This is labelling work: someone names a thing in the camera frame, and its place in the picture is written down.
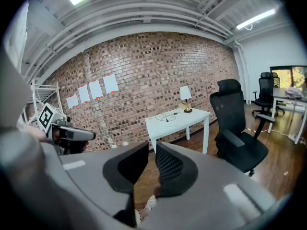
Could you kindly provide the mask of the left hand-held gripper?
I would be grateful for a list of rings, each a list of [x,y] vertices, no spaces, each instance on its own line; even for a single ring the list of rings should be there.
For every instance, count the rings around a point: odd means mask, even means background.
[[[56,111],[48,103],[38,121],[46,134],[47,142],[54,145],[58,155],[83,153],[89,141],[96,137],[93,131],[73,127],[70,117]]]

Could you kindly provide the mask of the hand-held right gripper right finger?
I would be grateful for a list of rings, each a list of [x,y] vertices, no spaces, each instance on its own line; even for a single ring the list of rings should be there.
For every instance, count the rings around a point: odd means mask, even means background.
[[[157,143],[155,163],[160,173],[159,197],[182,195],[197,180],[196,163],[165,143]]]

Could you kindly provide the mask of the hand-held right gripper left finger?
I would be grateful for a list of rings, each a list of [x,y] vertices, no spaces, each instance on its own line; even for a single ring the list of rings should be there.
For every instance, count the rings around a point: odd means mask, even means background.
[[[113,218],[131,226],[137,226],[134,208],[134,185],[138,181],[148,163],[149,143],[133,145],[131,149],[109,159],[103,166],[103,176],[111,188],[128,195],[124,209]]]

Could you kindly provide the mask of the white shade brass desk lamp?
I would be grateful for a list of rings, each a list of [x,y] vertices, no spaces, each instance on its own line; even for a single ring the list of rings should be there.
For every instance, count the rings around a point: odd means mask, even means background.
[[[184,109],[185,113],[191,113],[192,109],[189,106],[188,100],[191,98],[191,93],[188,86],[180,87],[180,99],[185,101],[186,108]]]

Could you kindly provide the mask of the person's left forearm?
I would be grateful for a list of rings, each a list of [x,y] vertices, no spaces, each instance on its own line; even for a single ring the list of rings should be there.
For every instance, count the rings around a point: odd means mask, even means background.
[[[22,119],[19,119],[17,121],[16,126],[19,130],[33,136],[39,142],[46,142],[47,141],[46,134],[43,130],[40,130],[38,128],[35,128],[33,126],[28,125]]]

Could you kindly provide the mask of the white office desk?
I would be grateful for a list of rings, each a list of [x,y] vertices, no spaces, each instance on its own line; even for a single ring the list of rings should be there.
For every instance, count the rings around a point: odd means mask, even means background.
[[[275,117],[277,101],[292,103],[294,105],[293,110],[292,110],[293,113],[295,112],[295,108],[297,106],[300,105],[300,106],[304,107],[302,124],[301,124],[301,127],[300,127],[298,134],[297,135],[293,134],[293,135],[288,136],[288,138],[290,140],[292,140],[294,142],[294,144],[298,144],[299,140],[301,139],[301,135],[302,135],[305,123],[307,121],[307,97],[304,97],[304,96],[302,96],[300,98],[290,97],[289,95],[286,94],[286,89],[283,89],[283,88],[273,88],[272,96],[273,96],[273,107],[272,107],[271,118]]]

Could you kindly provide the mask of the person's white shoe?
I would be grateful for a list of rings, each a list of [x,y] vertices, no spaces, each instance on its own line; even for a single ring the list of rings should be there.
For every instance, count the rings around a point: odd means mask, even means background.
[[[155,195],[152,195],[148,199],[144,208],[134,210],[137,225],[139,225],[141,221],[144,220],[150,214],[150,212],[156,206],[156,204],[157,204],[157,198],[155,197]]]

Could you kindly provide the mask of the white rectangular table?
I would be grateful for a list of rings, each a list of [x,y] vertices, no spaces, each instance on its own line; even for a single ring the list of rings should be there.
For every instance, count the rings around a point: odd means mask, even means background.
[[[169,120],[179,120],[181,122],[181,126],[175,128],[162,128],[161,123],[168,122]],[[148,117],[145,119],[145,123],[152,147],[154,150],[156,150],[158,139],[174,134],[178,131],[185,130],[186,138],[189,140],[189,128],[199,122],[203,122],[202,153],[206,154],[209,141],[209,120],[210,112],[193,109],[191,113],[185,113],[182,109],[177,108],[162,114],[156,114]]]

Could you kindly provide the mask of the white metal shelf rack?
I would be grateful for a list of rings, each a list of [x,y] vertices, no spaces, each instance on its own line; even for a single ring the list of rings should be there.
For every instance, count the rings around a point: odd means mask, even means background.
[[[23,109],[23,119],[28,125],[42,128],[38,121],[44,106],[51,105],[56,111],[63,112],[62,103],[59,94],[59,84],[37,84],[32,80],[30,84],[32,93]]]

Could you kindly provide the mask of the light cloth bundle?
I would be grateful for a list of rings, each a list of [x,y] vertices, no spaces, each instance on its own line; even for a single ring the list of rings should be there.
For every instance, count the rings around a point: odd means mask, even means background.
[[[290,87],[285,89],[285,96],[290,99],[301,99],[303,94],[300,89],[295,87]]]

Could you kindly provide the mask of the dark framed window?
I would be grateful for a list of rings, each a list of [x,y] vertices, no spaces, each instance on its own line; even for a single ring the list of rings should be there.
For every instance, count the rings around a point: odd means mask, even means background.
[[[307,89],[307,66],[275,66],[270,67],[270,71],[278,78],[274,81],[275,87]]]

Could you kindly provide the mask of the white ceiling tube light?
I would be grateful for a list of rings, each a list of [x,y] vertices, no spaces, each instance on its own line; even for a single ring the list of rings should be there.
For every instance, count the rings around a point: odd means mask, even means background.
[[[240,29],[242,29],[243,27],[246,27],[246,26],[248,26],[248,25],[250,25],[250,24],[253,24],[253,23],[256,22],[256,21],[259,21],[259,20],[264,19],[264,18],[266,18],[266,17],[269,17],[269,16],[271,16],[271,15],[274,15],[275,13],[276,13],[276,9],[268,10],[268,11],[266,11],[266,12],[263,12],[263,13],[257,15],[257,16],[254,16],[254,17],[252,17],[252,18],[250,18],[250,19],[248,19],[248,20],[246,20],[246,21],[244,21],[244,22],[238,24],[238,25],[236,26],[236,28],[237,28],[238,30],[240,30]]]

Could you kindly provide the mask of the white wall paper sheet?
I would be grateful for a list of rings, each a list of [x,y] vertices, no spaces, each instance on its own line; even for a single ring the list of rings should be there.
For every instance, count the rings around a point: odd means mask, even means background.
[[[103,96],[99,80],[94,80],[89,83],[92,99],[99,99]]]
[[[78,92],[79,92],[79,97],[80,97],[82,104],[88,103],[90,101],[90,97],[89,97],[89,93],[88,93],[86,84],[79,87]]]
[[[106,93],[115,93],[119,91],[116,77],[114,74],[109,74],[103,77]]]
[[[76,94],[68,97],[66,101],[69,109],[74,108],[79,104],[78,97]]]

